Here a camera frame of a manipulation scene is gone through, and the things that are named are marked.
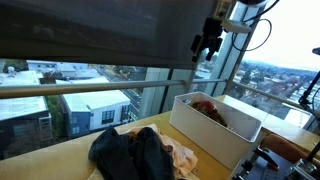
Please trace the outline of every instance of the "white bin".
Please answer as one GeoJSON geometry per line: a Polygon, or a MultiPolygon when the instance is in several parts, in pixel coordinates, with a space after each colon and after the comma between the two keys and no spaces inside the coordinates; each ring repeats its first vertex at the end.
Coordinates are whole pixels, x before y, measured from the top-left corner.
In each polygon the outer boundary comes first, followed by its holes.
{"type": "Polygon", "coordinates": [[[255,142],[262,125],[261,121],[201,92],[175,97],[170,124],[231,170],[255,142]],[[235,132],[185,103],[190,100],[189,104],[212,102],[235,132]]]}

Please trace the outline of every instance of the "cable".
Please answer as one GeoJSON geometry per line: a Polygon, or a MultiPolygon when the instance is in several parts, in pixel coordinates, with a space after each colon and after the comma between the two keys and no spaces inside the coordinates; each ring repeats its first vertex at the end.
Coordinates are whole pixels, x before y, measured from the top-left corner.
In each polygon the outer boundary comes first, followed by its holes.
{"type": "Polygon", "coordinates": [[[275,5],[277,5],[279,1],[280,0],[276,0],[268,9],[262,11],[261,13],[255,15],[255,16],[253,16],[253,17],[251,17],[251,18],[249,18],[249,19],[247,19],[247,20],[245,20],[243,22],[248,22],[248,21],[254,20],[254,19],[264,15],[266,12],[270,11],[275,5]]]}
{"type": "Polygon", "coordinates": [[[312,97],[312,111],[314,111],[314,98],[316,97],[316,95],[318,94],[320,90],[320,87],[317,89],[317,91],[314,93],[313,97],[312,97]]]}
{"type": "Polygon", "coordinates": [[[235,46],[235,44],[234,44],[234,43],[235,43],[235,38],[234,38],[234,34],[235,34],[235,33],[232,33],[232,37],[231,37],[231,38],[232,38],[232,39],[231,39],[231,41],[232,41],[232,46],[233,46],[236,50],[238,50],[238,51],[253,51],[253,50],[256,50],[256,49],[260,48],[261,46],[264,45],[264,43],[267,42],[267,40],[269,39],[269,37],[270,37],[270,35],[271,35],[271,32],[272,32],[272,23],[271,23],[270,20],[268,20],[268,19],[259,19],[258,21],[252,23],[250,26],[252,26],[252,25],[254,25],[254,24],[257,24],[257,23],[259,23],[260,21],[267,21],[267,22],[269,23],[269,25],[270,25],[270,30],[269,30],[269,34],[268,34],[267,38],[266,38],[259,46],[255,47],[255,48],[252,48],[252,49],[240,49],[240,48],[238,48],[238,47],[235,46]]]}

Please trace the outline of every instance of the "dark garment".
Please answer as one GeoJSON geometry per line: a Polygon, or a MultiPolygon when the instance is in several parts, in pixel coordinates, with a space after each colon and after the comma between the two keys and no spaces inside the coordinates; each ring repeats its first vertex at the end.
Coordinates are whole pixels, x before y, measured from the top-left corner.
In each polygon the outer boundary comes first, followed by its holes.
{"type": "Polygon", "coordinates": [[[107,180],[173,180],[173,159],[151,128],[143,128],[135,140],[104,131],[91,145],[89,159],[107,180]]]}

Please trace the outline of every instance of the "table surface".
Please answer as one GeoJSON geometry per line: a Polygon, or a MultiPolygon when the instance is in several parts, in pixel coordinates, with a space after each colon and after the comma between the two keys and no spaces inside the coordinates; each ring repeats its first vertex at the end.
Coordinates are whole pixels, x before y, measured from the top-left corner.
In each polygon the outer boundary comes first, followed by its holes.
{"type": "MultiPolygon", "coordinates": [[[[136,126],[156,124],[160,131],[193,150],[200,179],[228,179],[231,171],[169,124],[170,112],[116,128],[121,133],[136,126]]],[[[92,142],[101,132],[0,161],[0,179],[87,179],[95,169],[88,160],[92,142]]]]}

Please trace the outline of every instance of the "sky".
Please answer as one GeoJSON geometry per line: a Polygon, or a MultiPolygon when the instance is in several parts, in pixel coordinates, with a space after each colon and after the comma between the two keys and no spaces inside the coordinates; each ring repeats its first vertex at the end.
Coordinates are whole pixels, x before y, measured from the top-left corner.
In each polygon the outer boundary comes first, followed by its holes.
{"type": "MultiPolygon", "coordinates": [[[[259,49],[246,52],[244,59],[320,71],[320,56],[312,53],[313,48],[320,47],[319,17],[319,0],[280,0],[262,17],[272,22],[269,40],[259,49]]],[[[261,44],[268,32],[268,23],[261,21],[248,49],[261,44]]]]}

